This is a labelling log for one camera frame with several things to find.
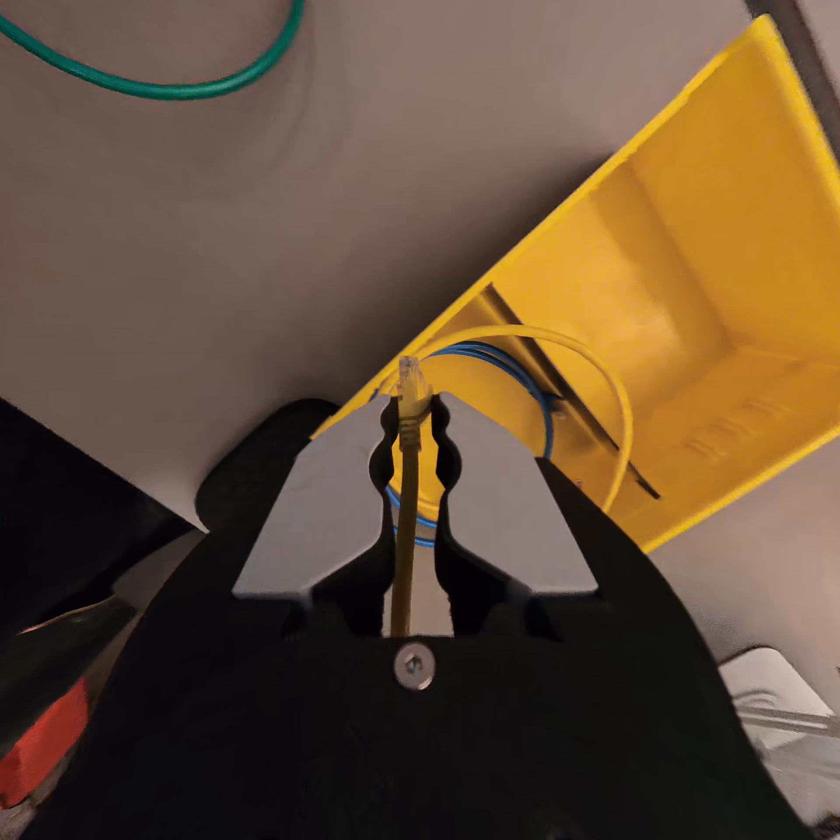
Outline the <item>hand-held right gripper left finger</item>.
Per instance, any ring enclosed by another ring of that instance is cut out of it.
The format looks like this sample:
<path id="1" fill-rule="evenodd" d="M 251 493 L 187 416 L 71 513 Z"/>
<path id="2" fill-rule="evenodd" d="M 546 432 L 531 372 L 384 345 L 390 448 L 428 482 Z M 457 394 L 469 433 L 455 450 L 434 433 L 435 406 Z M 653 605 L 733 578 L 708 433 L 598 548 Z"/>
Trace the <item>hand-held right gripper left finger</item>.
<path id="1" fill-rule="evenodd" d="M 341 614 L 356 636 L 381 636 L 396 569 L 386 487 L 397 400 L 379 395 L 296 458 L 233 586 L 244 601 L 283 601 Z"/>

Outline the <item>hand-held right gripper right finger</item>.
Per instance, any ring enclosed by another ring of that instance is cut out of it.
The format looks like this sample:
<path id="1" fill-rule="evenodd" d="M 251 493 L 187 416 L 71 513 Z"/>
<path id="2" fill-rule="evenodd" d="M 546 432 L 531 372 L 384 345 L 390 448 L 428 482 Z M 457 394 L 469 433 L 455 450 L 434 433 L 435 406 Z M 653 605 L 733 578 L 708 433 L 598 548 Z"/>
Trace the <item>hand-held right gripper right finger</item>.
<path id="1" fill-rule="evenodd" d="M 444 488 L 434 565 L 456 636 L 478 635 L 497 606 L 598 592 L 530 448 L 449 392 L 433 399 L 432 431 Z"/>

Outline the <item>yellow plastic bin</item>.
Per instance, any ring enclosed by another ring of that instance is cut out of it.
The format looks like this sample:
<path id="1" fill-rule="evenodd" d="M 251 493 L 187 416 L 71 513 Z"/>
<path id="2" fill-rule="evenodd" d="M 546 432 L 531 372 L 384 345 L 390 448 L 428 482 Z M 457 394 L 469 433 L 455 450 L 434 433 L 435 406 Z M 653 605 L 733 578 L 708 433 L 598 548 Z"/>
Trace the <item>yellow plastic bin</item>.
<path id="1" fill-rule="evenodd" d="M 838 268 L 838 164 L 763 14 L 397 356 L 586 345 L 633 411 L 610 514 L 651 551 L 838 437 Z"/>

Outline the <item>dark cloth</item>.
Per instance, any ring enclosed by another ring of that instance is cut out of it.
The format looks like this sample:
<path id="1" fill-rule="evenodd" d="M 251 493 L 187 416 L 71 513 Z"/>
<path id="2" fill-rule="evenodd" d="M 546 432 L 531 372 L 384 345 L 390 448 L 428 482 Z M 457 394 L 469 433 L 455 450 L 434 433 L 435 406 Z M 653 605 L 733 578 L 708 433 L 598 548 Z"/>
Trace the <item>dark cloth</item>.
<path id="1" fill-rule="evenodd" d="M 115 582 L 192 530 L 1 401 L 3 758 L 136 615 Z"/>

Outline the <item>red cloth item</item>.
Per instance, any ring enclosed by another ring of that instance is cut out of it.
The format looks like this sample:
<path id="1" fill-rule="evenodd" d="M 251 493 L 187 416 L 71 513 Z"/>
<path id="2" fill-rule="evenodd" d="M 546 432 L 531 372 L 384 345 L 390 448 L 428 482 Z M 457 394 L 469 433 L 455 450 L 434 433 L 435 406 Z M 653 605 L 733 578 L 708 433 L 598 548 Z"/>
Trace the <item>red cloth item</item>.
<path id="1" fill-rule="evenodd" d="M 73 748 L 90 717 L 88 685 L 80 677 L 43 712 L 1 762 L 1 808 L 23 802 Z"/>

